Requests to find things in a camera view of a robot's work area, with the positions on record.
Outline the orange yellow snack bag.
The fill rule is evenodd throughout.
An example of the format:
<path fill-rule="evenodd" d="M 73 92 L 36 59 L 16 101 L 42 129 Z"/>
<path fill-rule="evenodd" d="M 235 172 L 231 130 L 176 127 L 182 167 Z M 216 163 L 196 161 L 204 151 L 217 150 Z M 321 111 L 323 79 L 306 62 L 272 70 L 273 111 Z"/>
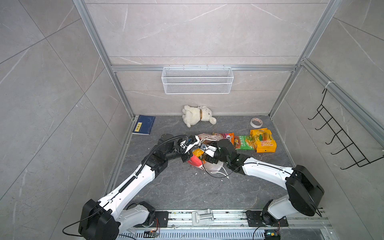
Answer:
<path fill-rule="evenodd" d="M 200 158 L 204 153 L 205 152 L 200 148 L 193 150 L 193 155 L 196 156 L 197 158 Z"/>

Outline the green corn chip bag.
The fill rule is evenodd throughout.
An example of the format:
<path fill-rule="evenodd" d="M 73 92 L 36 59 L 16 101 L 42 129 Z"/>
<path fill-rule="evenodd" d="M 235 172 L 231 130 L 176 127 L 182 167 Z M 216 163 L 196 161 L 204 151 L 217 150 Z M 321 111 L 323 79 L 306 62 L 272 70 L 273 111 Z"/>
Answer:
<path fill-rule="evenodd" d="M 236 150 L 255 150 L 254 141 L 251 136 L 235 136 L 234 146 Z"/>

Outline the colourful orange candy bag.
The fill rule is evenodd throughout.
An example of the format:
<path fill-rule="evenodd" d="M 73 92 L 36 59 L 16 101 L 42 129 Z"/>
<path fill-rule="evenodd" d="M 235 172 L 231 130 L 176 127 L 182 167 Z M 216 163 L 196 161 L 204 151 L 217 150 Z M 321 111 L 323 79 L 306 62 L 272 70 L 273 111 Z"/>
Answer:
<path fill-rule="evenodd" d="M 235 134 L 234 133 L 213 133 L 214 136 L 220 136 L 222 139 L 229 140 L 232 145 L 235 143 Z"/>

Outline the strawberry print paper bag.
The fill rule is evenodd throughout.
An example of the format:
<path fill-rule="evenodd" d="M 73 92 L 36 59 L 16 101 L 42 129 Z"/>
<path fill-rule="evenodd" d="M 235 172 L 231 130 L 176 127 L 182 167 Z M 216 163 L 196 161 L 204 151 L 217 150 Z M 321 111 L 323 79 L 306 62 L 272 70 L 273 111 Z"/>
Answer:
<path fill-rule="evenodd" d="M 187 161 L 190 165 L 205 170 L 211 175 L 221 174 L 229 178 L 223 163 L 214 158 L 216 143 L 220 140 L 229 140 L 234 143 L 234 133 L 199 134 L 200 146 L 193 150 L 193 156 Z"/>

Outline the large yellow snack bag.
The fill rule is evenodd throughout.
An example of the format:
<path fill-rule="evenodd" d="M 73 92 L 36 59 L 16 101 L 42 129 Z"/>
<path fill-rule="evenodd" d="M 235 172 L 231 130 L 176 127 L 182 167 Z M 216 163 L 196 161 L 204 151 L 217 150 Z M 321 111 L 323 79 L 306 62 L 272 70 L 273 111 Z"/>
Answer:
<path fill-rule="evenodd" d="M 268 128 L 253 129 L 250 131 L 250 136 L 257 153 L 274 153 L 276 151 L 277 143 Z"/>

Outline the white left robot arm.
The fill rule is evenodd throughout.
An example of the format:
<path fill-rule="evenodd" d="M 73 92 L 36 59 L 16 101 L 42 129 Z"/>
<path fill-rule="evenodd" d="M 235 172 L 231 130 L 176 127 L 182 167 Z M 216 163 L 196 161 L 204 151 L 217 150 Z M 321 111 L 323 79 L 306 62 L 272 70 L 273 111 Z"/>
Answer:
<path fill-rule="evenodd" d="M 188 161 L 198 146 L 198 136 L 164 134 L 138 168 L 118 187 L 98 201 L 89 200 L 83 206 L 78 232 L 86 240 L 115 240 L 122 232 L 156 223 L 155 208 L 141 202 L 129 208 L 128 203 L 165 168 L 168 161 Z"/>

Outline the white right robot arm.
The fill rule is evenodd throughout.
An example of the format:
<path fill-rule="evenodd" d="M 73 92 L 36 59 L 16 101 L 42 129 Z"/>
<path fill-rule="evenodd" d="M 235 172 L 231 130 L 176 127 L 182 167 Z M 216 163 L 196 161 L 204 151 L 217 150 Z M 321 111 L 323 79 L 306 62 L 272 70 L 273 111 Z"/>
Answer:
<path fill-rule="evenodd" d="M 232 173 L 257 177 L 287 191 L 285 196 L 270 200 L 264 206 L 261 220 L 265 225 L 272 226 L 280 219 L 296 213 L 309 217 L 322 215 L 319 204 L 325 191 L 304 166 L 290 168 L 259 161 L 238 153 L 228 140 L 213 142 L 212 145 L 203 144 L 200 149 L 208 163 L 222 162 Z"/>

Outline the white plush bear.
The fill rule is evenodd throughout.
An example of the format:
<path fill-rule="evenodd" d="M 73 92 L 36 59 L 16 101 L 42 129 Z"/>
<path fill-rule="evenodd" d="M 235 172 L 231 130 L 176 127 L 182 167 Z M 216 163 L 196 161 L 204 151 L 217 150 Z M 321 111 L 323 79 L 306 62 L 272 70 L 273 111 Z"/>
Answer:
<path fill-rule="evenodd" d="M 217 119 L 213 117 L 213 112 L 206 106 L 190 107 L 185 105 L 182 113 L 183 122 L 188 128 L 201 121 L 210 122 L 212 125 L 217 123 Z"/>

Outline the white tape roll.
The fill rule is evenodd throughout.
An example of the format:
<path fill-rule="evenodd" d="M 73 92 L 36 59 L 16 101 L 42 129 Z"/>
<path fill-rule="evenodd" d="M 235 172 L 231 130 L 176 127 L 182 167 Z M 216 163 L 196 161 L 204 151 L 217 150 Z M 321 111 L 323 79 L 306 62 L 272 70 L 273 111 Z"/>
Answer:
<path fill-rule="evenodd" d="M 254 129 L 260 129 L 263 126 L 263 121 L 259 118 L 252 118 L 250 121 L 250 125 Z"/>

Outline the grey rail bracket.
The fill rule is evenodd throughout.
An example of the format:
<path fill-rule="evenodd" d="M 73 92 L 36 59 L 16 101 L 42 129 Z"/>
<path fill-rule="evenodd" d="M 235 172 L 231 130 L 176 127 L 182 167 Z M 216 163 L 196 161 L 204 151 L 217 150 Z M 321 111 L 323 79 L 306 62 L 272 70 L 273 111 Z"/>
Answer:
<path fill-rule="evenodd" d="M 211 209 L 199 210 L 192 212 L 193 226 L 212 225 L 215 222 L 214 213 Z"/>

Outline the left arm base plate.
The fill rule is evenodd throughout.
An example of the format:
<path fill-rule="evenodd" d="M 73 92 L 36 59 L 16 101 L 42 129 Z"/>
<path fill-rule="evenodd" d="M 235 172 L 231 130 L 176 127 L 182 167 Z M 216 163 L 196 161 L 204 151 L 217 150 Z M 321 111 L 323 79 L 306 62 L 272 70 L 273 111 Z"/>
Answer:
<path fill-rule="evenodd" d="M 143 224 L 135 225 L 135 228 L 166 228 L 169 221 L 169 212 L 167 211 L 156 211 L 150 214 L 149 220 Z"/>

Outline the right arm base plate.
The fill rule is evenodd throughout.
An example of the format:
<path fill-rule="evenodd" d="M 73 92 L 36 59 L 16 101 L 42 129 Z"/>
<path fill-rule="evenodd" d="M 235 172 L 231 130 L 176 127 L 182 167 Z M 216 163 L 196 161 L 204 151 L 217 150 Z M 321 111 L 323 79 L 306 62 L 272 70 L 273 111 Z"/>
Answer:
<path fill-rule="evenodd" d="M 245 211 L 246 220 L 249 227 L 288 227 L 288 221 L 285 217 L 280 220 L 274 219 L 270 214 L 263 214 L 262 211 Z"/>

